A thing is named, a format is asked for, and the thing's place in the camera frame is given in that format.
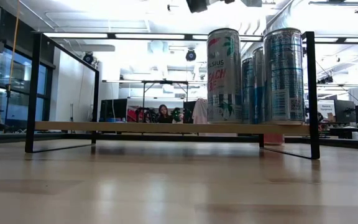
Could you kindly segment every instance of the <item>dark hair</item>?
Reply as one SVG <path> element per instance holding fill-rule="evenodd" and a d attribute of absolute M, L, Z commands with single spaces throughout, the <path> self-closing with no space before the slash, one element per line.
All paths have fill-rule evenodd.
<path fill-rule="evenodd" d="M 167 116 L 168 116 L 168 108 L 165 105 L 160 105 L 160 107 L 158 108 L 158 113 L 160 114 L 160 116 L 163 116 L 163 114 L 161 113 L 161 108 L 165 107 L 165 109 L 167 109 Z"/>

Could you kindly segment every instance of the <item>wooden shelf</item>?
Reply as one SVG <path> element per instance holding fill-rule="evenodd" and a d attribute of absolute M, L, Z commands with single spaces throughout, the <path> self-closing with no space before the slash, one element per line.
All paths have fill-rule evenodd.
<path fill-rule="evenodd" d="M 37 121 L 36 130 L 121 131 L 138 133 L 309 134 L 306 125 L 271 124 L 149 124 Z"/>

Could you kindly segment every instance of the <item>wooden floor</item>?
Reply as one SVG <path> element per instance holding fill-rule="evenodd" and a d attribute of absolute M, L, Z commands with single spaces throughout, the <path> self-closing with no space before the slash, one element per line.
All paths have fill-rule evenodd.
<path fill-rule="evenodd" d="M 0 144 L 0 224 L 358 224 L 358 150 L 321 156 L 238 143 L 100 141 L 37 154 Z"/>

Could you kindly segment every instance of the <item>woman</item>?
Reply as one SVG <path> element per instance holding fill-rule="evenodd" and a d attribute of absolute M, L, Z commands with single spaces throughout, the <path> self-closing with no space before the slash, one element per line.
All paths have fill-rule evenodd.
<path fill-rule="evenodd" d="M 172 116 L 168 114 L 168 108 L 165 105 L 160 105 L 158 108 L 159 117 L 157 119 L 158 123 L 167 123 L 172 124 Z"/>

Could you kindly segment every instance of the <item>silver can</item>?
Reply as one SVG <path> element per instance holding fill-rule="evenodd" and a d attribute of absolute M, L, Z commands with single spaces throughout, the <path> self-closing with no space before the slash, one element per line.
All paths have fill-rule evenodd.
<path fill-rule="evenodd" d="M 208 35 L 208 122 L 242 123 L 240 37 L 233 29 Z"/>
<path fill-rule="evenodd" d="M 265 72 L 271 79 L 271 121 L 302 124 L 303 100 L 302 38 L 297 29 L 286 28 L 264 37 Z"/>
<path fill-rule="evenodd" d="M 242 100 L 244 124 L 255 122 L 255 94 L 254 94 L 254 73 L 252 69 L 252 58 L 242 61 Z"/>
<path fill-rule="evenodd" d="M 265 122 L 265 72 L 264 72 L 264 48 L 259 47 L 252 53 L 254 69 L 254 91 L 255 91 L 255 124 Z"/>

